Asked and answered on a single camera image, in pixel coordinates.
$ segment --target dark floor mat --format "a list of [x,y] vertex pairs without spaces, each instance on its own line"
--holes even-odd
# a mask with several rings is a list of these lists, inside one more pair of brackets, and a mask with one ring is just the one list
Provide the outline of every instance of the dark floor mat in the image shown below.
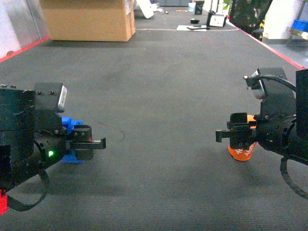
[[[136,26],[161,28],[155,22],[167,17]],[[176,13],[166,28],[188,19]],[[1,83],[63,82],[64,115],[92,125],[107,149],[84,164],[48,169],[51,194],[28,212],[9,210],[0,230],[307,230],[308,202],[284,183],[277,154],[258,146],[241,163],[228,141],[215,142],[231,113],[259,112],[242,77],[273,66],[294,81],[295,67],[239,30],[47,41],[1,63]],[[306,166],[289,169],[307,187]],[[39,189],[34,178],[10,194],[29,201]]]

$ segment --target red tape line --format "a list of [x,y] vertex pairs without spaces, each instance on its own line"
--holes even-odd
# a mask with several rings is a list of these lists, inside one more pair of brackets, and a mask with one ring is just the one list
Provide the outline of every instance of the red tape line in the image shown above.
[[9,54],[9,55],[3,57],[3,58],[0,58],[0,63],[5,61],[5,60],[8,60],[9,58],[14,57],[15,55],[20,54],[21,52],[29,50],[30,48],[35,47],[36,45],[38,45],[38,44],[40,44],[40,43],[42,43],[42,42],[44,42],[44,41],[46,41],[48,39],[50,39],[50,36],[47,36],[47,37],[41,39],[40,41],[37,41],[37,42],[35,42],[35,43],[33,43],[33,44],[29,45],[29,46],[26,46],[26,47],[24,47],[24,48],[22,48],[22,49],[20,49],[20,50],[18,50],[16,52],[13,52],[12,54]]

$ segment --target small box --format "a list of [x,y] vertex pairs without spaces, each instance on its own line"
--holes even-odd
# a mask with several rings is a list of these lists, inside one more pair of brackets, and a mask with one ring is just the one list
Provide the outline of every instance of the small box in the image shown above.
[[133,0],[39,0],[52,40],[128,41]]
[[292,28],[295,30],[308,32],[308,22],[303,20],[294,20]]
[[227,17],[223,14],[217,14],[214,11],[209,11],[207,15],[207,26],[218,26],[224,27],[226,24]]
[[202,14],[204,0],[196,0],[195,2],[196,2],[196,6],[194,8],[194,14]]

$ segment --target white wall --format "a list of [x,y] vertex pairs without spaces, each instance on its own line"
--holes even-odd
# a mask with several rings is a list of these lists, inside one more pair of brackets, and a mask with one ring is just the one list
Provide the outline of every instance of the white wall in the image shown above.
[[273,0],[265,17],[263,37],[268,39],[289,38],[286,29],[292,26],[301,3],[300,0]]
[[0,0],[0,58],[46,36],[39,0]]
[[0,58],[9,51],[21,49],[10,18],[0,2]]

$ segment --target orange object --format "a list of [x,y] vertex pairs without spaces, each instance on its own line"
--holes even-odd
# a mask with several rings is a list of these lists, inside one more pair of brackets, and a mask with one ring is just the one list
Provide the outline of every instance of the orange object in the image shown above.
[[[253,115],[247,115],[247,121],[255,121]],[[255,147],[257,145],[257,142],[254,142],[250,145],[249,150],[243,150],[243,149],[232,149],[230,145],[228,146],[229,153],[231,156],[239,161],[247,161],[251,158],[252,152],[254,151]]]

